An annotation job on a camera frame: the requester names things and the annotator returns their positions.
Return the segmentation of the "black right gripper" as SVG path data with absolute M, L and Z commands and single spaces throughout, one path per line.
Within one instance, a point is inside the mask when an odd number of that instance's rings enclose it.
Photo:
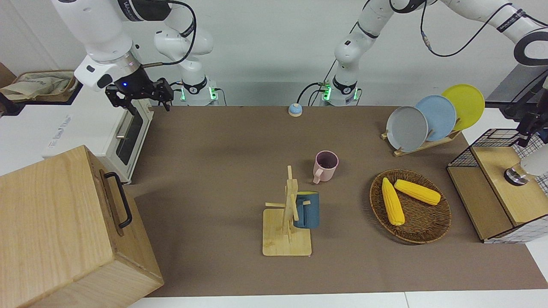
M 166 78 L 162 77 L 153 82 L 144 68 L 138 68 L 132 74 L 107 86 L 105 94 L 114 107 L 123 107 L 133 116 L 138 114 L 133 100 L 155 100 L 169 112 L 174 99 L 174 90 Z

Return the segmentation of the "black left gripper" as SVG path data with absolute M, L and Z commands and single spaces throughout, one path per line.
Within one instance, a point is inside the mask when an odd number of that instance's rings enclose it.
M 542 130 L 547 125 L 547 101 L 539 102 L 534 112 L 528 112 L 520 121 L 517 131 L 519 133 L 517 144 L 521 148 L 526 148 L 531 134 Z

